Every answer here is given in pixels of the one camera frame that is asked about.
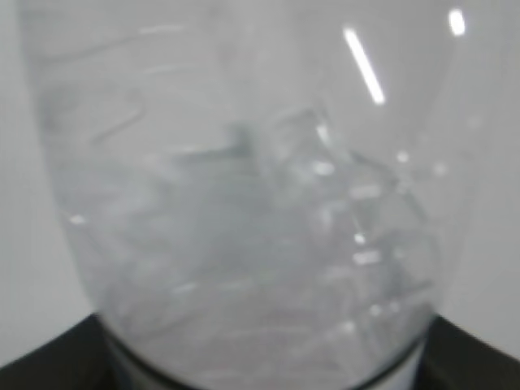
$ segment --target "water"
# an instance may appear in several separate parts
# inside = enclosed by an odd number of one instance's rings
[[[242,127],[141,167],[54,167],[85,284],[148,363],[211,390],[337,390],[424,333],[438,253],[421,206],[313,121],[280,125],[269,155]]]

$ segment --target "clear plastic container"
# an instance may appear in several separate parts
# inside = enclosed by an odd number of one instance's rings
[[[207,390],[355,388],[419,346],[506,4],[19,0],[59,213],[113,342]]]

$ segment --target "white wall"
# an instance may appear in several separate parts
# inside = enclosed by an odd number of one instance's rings
[[[0,366],[89,312],[54,217],[12,6],[0,0]]]
[[[520,28],[473,223],[443,314],[520,359]]]

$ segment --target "black base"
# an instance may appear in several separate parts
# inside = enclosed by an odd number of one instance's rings
[[[116,390],[94,316],[0,370],[2,390]],[[443,318],[435,321],[414,390],[518,390],[520,363]]]

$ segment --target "black blender base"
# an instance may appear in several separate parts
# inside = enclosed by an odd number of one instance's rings
[[[91,316],[3,367],[0,389],[118,390],[109,360],[103,330]],[[435,321],[414,390],[519,389],[519,362],[443,318]]]

